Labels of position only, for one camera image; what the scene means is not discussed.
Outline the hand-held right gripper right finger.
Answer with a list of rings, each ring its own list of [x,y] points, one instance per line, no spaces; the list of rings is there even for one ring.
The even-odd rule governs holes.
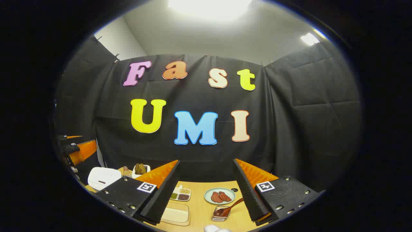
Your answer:
[[[233,175],[257,226],[284,220],[322,196],[322,191],[315,191],[294,177],[277,177],[239,159],[233,160]]]

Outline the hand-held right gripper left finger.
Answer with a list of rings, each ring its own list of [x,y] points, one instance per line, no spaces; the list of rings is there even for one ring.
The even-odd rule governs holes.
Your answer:
[[[97,191],[96,197],[122,214],[155,226],[180,175],[180,161],[174,160],[138,178],[121,177]]]

